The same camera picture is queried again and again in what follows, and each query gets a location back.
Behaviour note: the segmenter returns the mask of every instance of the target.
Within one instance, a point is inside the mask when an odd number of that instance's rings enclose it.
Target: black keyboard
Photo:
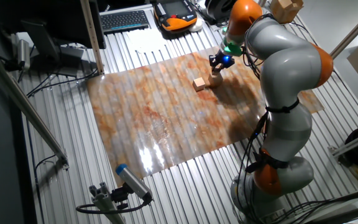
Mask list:
[[[100,18],[105,34],[144,29],[149,26],[149,22],[143,10],[108,14],[100,16]]]

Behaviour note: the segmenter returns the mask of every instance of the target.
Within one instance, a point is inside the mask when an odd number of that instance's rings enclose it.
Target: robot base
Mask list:
[[[231,198],[234,205],[246,216],[251,216],[251,209],[255,212],[255,216],[264,222],[270,219],[270,216],[283,209],[283,204],[278,198],[280,196],[273,196],[263,193],[256,187],[254,178],[251,174],[245,176],[245,172],[241,173],[241,177],[236,176],[231,183]],[[252,224],[252,220],[245,219],[244,223]]]

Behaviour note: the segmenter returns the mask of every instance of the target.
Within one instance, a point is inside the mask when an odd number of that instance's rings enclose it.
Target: monitor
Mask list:
[[[89,0],[89,6],[99,48],[105,49],[96,0]],[[0,0],[0,26],[10,34],[29,34],[39,53],[32,57],[32,70],[51,73],[68,67],[76,73],[83,50],[60,45],[92,48],[80,0]]]

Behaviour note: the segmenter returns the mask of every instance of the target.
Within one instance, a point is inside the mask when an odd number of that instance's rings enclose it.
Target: slotted aluminum surface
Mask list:
[[[139,9],[146,11],[151,29],[157,29],[151,7],[132,8]],[[311,41],[302,29],[292,26],[287,29]],[[113,73],[204,50],[217,46],[221,41],[219,30],[204,24],[199,33],[166,41],[162,50],[139,53],[129,44],[127,32],[123,32],[106,36],[107,48],[101,51],[101,55],[106,73]],[[83,59],[94,61],[92,50],[85,50]],[[85,67],[78,76],[83,77],[93,69]],[[28,93],[46,77],[25,75],[21,87]],[[72,79],[51,75],[47,82],[53,84]],[[342,145],[347,135],[358,128],[358,104],[336,74],[314,92],[325,110],[313,115],[310,140],[299,153],[311,162],[314,181],[304,189],[282,197],[285,210],[306,201],[339,197],[358,190],[355,178],[327,150],[330,145]],[[30,100],[65,148],[70,165],[68,170],[56,168],[57,160],[53,158],[39,166],[40,201],[34,173],[31,172],[39,223],[109,223],[103,215],[85,215],[75,210],[78,205],[91,203],[90,185],[106,182],[110,189],[117,187],[85,84],[79,81],[53,86],[38,92]],[[27,121],[23,118],[29,164],[33,167],[53,152],[31,124],[27,128]],[[258,148],[259,144],[260,141],[255,142],[254,147]],[[126,222],[237,223],[238,211],[231,202],[229,188],[239,172],[239,156],[245,145],[246,142],[237,142],[144,178],[153,192],[154,202],[142,210],[124,214]],[[140,203],[135,195],[129,197],[129,207]]]

